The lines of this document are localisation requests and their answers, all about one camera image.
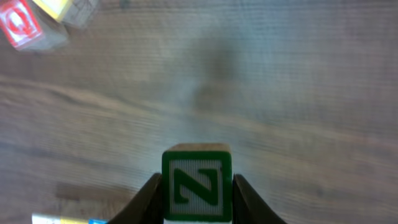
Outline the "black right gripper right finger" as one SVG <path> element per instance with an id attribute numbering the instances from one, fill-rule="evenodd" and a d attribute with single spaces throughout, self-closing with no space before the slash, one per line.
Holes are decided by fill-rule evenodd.
<path id="1" fill-rule="evenodd" d="M 233 177 L 232 224 L 287 224 L 241 174 Z"/>

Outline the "plain white wooden block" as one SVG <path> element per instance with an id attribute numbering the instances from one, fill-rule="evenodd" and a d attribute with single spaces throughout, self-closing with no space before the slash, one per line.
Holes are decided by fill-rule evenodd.
<path id="1" fill-rule="evenodd" d="M 33 213 L 32 224 L 61 224 L 61 220 L 58 216 Z"/>

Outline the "yellow K block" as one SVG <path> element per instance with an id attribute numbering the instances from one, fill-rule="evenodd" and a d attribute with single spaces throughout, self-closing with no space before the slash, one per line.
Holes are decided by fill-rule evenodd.
<path id="1" fill-rule="evenodd" d="M 60 217 L 60 224 L 89 224 L 89 221 L 70 217 Z"/>

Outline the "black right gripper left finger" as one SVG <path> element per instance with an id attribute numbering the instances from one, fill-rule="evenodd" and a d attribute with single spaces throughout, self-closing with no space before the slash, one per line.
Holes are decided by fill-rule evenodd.
<path id="1" fill-rule="evenodd" d="M 155 173 L 107 224 L 163 224 L 162 174 Z"/>

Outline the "blue P block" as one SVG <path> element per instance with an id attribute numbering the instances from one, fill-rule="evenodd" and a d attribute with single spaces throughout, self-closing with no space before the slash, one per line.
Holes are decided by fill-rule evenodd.
<path id="1" fill-rule="evenodd" d="M 108 221 L 107 220 L 102 220 L 102 219 L 89 219 L 88 220 L 88 224 L 107 224 Z"/>

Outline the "green N block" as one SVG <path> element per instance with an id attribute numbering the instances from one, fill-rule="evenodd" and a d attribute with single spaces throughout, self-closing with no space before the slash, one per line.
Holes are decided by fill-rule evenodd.
<path id="1" fill-rule="evenodd" d="M 223 143 L 181 143 L 162 154 L 164 218 L 232 220 L 232 153 Z"/>

